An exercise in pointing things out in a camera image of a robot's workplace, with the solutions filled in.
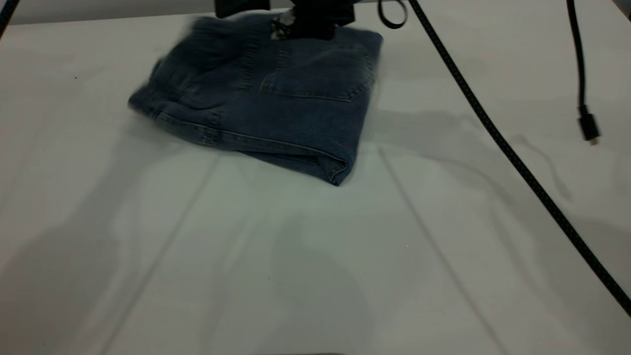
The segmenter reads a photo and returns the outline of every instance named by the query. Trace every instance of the jeans pocket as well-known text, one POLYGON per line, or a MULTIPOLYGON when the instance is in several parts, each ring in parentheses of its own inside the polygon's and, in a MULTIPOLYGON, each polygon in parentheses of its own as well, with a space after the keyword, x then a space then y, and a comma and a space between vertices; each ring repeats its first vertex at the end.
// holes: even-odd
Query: jeans pocket
POLYGON ((263 79, 260 91, 350 102, 373 83, 374 66, 362 45, 286 40, 276 71, 263 79))

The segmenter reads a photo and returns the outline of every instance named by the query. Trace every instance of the cable plug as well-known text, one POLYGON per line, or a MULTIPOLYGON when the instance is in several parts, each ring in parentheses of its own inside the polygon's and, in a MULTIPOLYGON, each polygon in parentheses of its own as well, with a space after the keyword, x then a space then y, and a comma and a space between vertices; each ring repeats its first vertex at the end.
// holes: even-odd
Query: cable plug
POLYGON ((589 141, 591 145, 598 144, 598 137, 600 137, 600 131, 598 130, 598 125, 596 124, 596 118, 594 115, 589 113, 587 110, 587 106, 579 107, 579 112, 581 113, 581 118, 579 118, 579 124, 581 125, 581 130, 583 131, 583 138, 589 141))

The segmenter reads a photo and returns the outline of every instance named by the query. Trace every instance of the blue denim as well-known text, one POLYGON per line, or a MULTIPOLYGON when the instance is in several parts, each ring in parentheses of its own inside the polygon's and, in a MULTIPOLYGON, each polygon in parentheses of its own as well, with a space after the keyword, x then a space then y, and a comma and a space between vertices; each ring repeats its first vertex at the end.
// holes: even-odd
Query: blue denim
POLYGON ((187 141, 337 186, 355 163, 382 37, 271 40, 272 19, 200 18, 129 104, 187 141))

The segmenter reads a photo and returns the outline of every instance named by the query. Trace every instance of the black cable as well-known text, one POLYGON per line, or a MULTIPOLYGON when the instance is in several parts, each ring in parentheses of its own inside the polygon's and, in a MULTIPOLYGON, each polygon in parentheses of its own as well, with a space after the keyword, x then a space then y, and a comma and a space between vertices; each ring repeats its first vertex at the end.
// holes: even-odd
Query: black cable
POLYGON ((9 21, 11 21, 11 17, 13 16, 13 12, 15 8, 18 7, 18 3, 20 0, 7 0, 0 12, 0 39, 4 34, 4 30, 9 25, 9 21))
POLYGON ((451 58, 451 56, 447 52, 447 49, 436 34, 436 31, 433 29, 432 24, 429 22, 427 16, 421 9, 421 6, 418 4, 418 1, 410 0, 410 4, 412 6, 412 9, 414 9, 414 12, 416 13, 416 16, 418 17, 418 20, 421 21, 423 28, 425 29, 427 35, 430 37, 430 40, 434 44, 434 47, 436 47, 436 49, 438 50, 438 53, 440 54, 443 62, 445 62, 447 69, 449 69, 449 71, 451 72, 451 75, 456 80, 456 83, 460 87, 460 90, 462 90, 467 101, 469 101, 471 108, 473 108, 473 111, 478 116, 478 119, 480 119, 480 122, 482 122, 482 125, 484 125, 484 127, 487 129, 493 140, 495 140, 495 143, 498 145, 498 147, 500 147, 504 155, 506 155, 510 163, 518 171, 519 175, 521 175, 526 183, 528 183, 528 186, 530 186, 534 194, 539 198, 539 201, 541 201, 541 203, 548 210, 552 218, 554 218, 554 220, 557 222, 558 226, 565 233, 572 245, 574 245, 574 248, 576 248, 579 254, 581 254, 581 256, 583 257, 585 262, 587 262, 592 271, 596 274, 596 276, 600 279, 600 281, 604 284, 604 286, 616 299, 616 301, 618 301, 618 304, 620 304, 622 309, 627 313, 629 317, 631 317, 631 299, 629 299, 629 296, 620 287, 620 285, 618 285, 616 280, 609 274, 607 269, 604 268, 603 264, 601 264, 598 258, 596 258, 596 255, 594 255, 594 253, 589 249, 587 244, 574 229, 570 221, 566 218, 566 216, 564 216, 563 212, 561 212, 556 203, 554 203, 552 198, 550 198, 548 193, 543 189, 539 181, 537 181, 537 179, 534 177, 533 173, 530 172, 528 167, 526 167, 524 162, 519 158, 519 156, 515 153, 508 142, 506 142, 506 139, 504 139, 497 127, 495 127, 493 121, 491 121, 484 108, 482 108, 480 101, 478 101, 478 99, 476 98, 475 94, 469 87, 469 84, 467 84, 463 75, 460 73, 460 70, 454 63, 454 60, 451 58))
POLYGON ((583 132, 583 138, 588 140, 592 145, 595 145, 598 144, 600 131, 596 124, 596 118, 589 113, 587 105, 585 104, 585 59, 583 58, 583 42, 581 41, 581 33, 579 31, 579 21, 576 18, 574 0, 567 0, 567 14, 570 18, 570 26, 572 27, 574 48, 576 48, 576 63, 579 70, 579 125, 583 132))
POLYGON ((579 107, 582 107, 585 106, 585 59, 583 58, 583 42, 579 32, 579 21, 576 18, 574 0, 567 0, 567 14, 570 16, 570 26, 576 48, 576 62, 579 67, 579 107))

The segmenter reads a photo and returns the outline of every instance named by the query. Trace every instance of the folded jeans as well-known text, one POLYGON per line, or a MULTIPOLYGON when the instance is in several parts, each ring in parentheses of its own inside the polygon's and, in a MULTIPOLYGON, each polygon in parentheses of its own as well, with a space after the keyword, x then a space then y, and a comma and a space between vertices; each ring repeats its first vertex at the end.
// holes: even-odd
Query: folded jeans
POLYGON ((382 37, 272 40, 274 15, 200 18, 130 106, 185 140, 339 185, 355 162, 382 37))

